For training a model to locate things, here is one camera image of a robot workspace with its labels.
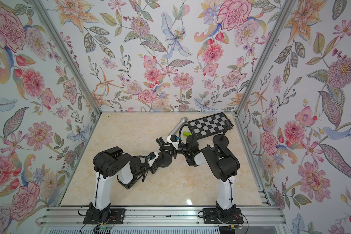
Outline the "black stand pole with clip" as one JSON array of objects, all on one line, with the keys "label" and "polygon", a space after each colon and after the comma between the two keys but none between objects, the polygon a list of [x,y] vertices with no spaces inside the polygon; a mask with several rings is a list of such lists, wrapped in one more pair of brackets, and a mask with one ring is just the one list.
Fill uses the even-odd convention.
[{"label": "black stand pole with clip", "polygon": [[232,124],[232,122],[230,120],[224,121],[224,126],[223,126],[224,131],[222,133],[222,138],[224,138],[227,131],[232,130],[233,127],[234,127],[234,125]]}]

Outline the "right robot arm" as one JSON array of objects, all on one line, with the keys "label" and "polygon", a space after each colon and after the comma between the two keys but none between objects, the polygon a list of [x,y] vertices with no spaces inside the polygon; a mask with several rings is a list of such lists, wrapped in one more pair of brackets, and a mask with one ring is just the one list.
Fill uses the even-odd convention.
[{"label": "right robot arm", "polygon": [[160,154],[166,160],[175,158],[178,153],[184,155],[190,166],[198,167],[208,164],[212,174],[218,180],[218,197],[215,210],[211,214],[211,221],[229,223],[231,220],[239,221],[238,208],[234,204],[234,182],[240,168],[240,162],[228,149],[229,140],[226,132],[232,129],[230,121],[225,121],[222,134],[213,137],[213,146],[207,145],[200,149],[196,134],[186,138],[184,143],[181,137],[170,135],[166,141],[156,139],[160,147]]}]

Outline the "black round stand base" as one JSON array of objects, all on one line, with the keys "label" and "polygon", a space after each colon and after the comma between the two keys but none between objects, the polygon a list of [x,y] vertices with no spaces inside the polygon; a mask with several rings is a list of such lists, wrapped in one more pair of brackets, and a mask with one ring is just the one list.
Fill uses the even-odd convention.
[{"label": "black round stand base", "polygon": [[213,144],[227,147],[229,145],[229,140],[225,135],[217,134],[213,137]]}]

